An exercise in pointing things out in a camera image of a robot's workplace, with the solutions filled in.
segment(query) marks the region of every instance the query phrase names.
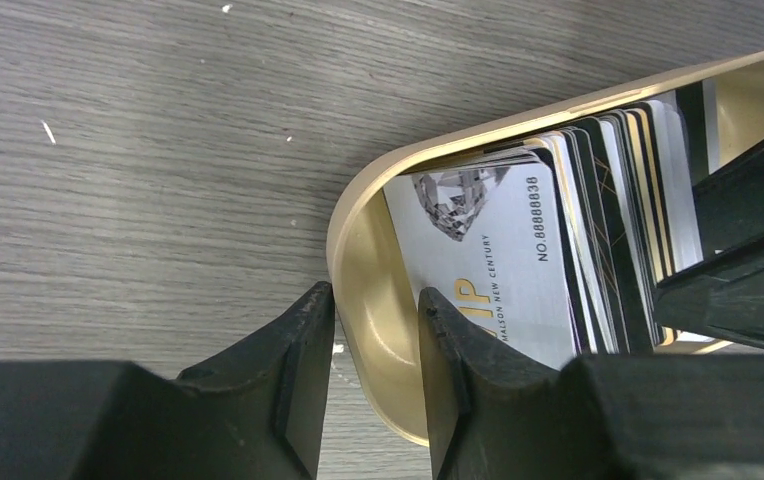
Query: diamond graphic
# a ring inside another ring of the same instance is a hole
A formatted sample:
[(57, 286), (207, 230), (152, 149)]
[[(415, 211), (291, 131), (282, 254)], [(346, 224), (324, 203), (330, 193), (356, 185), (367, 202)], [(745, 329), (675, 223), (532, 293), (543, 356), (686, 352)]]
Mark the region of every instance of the diamond graphic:
[(509, 167), (475, 168), (456, 172), (413, 175), (414, 189), (435, 228), (461, 242), (500, 185)]

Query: card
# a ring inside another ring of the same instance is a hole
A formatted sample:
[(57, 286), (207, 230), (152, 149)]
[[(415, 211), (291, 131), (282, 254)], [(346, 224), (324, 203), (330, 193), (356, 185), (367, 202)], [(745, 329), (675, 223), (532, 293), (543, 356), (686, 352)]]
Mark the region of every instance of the card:
[(396, 177), (384, 193), (415, 302), (436, 287), (469, 320), (558, 369), (587, 335), (572, 313), (552, 155), (534, 150), (512, 166)]
[(627, 232), (629, 219), (621, 212), (621, 201), (616, 181), (612, 175), (612, 164), (621, 162), (621, 154), (615, 137), (614, 126), (609, 120), (587, 117), (573, 122), (573, 126), (584, 130), (591, 141), (593, 172), (587, 174), (596, 179), (600, 201), (600, 211), (605, 221), (601, 248), (604, 256), (611, 261), (611, 279), (614, 293), (613, 302), (619, 314), (613, 315), (617, 339), (622, 349), (631, 352), (651, 350), (650, 333), (646, 318), (647, 308), (642, 299), (637, 271), (633, 265), (634, 234)]
[(609, 162), (615, 178), (621, 218), (626, 226), (630, 258), (645, 312), (644, 320), (647, 324), (648, 338), (652, 345), (658, 345), (664, 340), (664, 332), (653, 322), (653, 259), (647, 241), (649, 233), (642, 211), (641, 190), (637, 181), (634, 180), (635, 153), (642, 155), (641, 141), (637, 136), (633, 138), (630, 135), (626, 112), (614, 110), (598, 118), (605, 132), (604, 140), (607, 148), (611, 151)]
[(703, 260), (685, 134), (678, 113), (661, 101), (638, 102), (628, 108), (643, 110), (647, 117), (644, 128), (649, 129), (654, 145), (653, 157), (661, 175), (661, 193), (667, 211), (665, 224), (669, 229), (667, 240), (673, 261), (672, 273), (675, 273)]
[(580, 199), (580, 240), (584, 241), (582, 248), (586, 250), (584, 261), (590, 264), (584, 266), (585, 281), (591, 298), (594, 299), (594, 311), (597, 315), (600, 332), (603, 335), (604, 348), (608, 352), (626, 351), (626, 345), (621, 348), (615, 332), (615, 320), (620, 320), (613, 308), (617, 308), (618, 299), (614, 289), (614, 269), (611, 264), (611, 253), (600, 240), (605, 232), (605, 218), (602, 202), (594, 175), (593, 153), (588, 134), (575, 127), (561, 130), (572, 138), (574, 151), (570, 158), (570, 172), (573, 183)]
[(580, 224), (578, 213), (580, 211), (579, 200), (572, 176), (570, 176), (569, 162), (571, 158), (572, 144), (568, 144), (567, 138), (561, 132), (548, 132), (536, 137), (530, 137), (524, 140), (524, 144), (529, 147), (541, 147), (551, 152), (554, 158), (556, 172), (556, 188), (560, 196), (560, 205), (565, 219), (564, 226), (569, 237), (569, 251), (572, 260), (572, 274), (574, 277), (573, 285), (568, 288), (574, 293), (578, 292), (579, 308), (581, 321), (584, 325), (586, 337), (590, 339), (587, 348), (591, 353), (597, 353), (605, 348), (603, 335), (600, 329), (595, 327), (597, 321), (596, 307), (591, 294), (586, 288), (586, 273), (591, 276), (590, 253), (581, 247), (584, 242), (580, 239)]
[(634, 180), (639, 187), (641, 211), (651, 251), (653, 281), (657, 283), (673, 274), (673, 256), (662, 176), (654, 154), (656, 139), (651, 135), (649, 119), (642, 110), (629, 109), (626, 114), (629, 139), (633, 146)]

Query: black plastic bracket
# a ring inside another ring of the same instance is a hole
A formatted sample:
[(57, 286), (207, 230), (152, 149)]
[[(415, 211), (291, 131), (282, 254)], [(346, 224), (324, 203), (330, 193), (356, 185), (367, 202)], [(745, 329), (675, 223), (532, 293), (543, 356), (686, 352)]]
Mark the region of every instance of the black plastic bracket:
[(592, 355), (555, 372), (419, 302), (432, 475), (764, 478), (764, 355)]
[(764, 234), (661, 282), (664, 326), (764, 348)]
[(0, 478), (313, 479), (334, 324), (321, 282), (176, 381), (128, 362), (0, 362)]

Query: gold tray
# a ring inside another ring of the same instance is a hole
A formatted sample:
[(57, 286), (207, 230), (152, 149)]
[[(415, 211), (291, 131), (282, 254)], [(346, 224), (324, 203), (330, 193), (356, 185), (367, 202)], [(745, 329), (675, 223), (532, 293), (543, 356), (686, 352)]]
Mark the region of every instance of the gold tray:
[(764, 138), (764, 52), (681, 68), (397, 149), (347, 186), (329, 224), (326, 257), (361, 386), (376, 413), (427, 445), (417, 310), (382, 187), (438, 157), (541, 130), (714, 77), (720, 152), (730, 161)]

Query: gray wood surface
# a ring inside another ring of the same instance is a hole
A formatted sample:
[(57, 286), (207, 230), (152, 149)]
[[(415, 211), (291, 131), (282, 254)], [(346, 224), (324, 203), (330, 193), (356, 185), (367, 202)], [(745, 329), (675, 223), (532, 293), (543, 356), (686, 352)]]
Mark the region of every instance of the gray wood surface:
[[(764, 49), (747, 0), (225, 1), (0, 0), (0, 358), (175, 375), (327, 277), (382, 153)], [(320, 478), (428, 478), (335, 366)]]

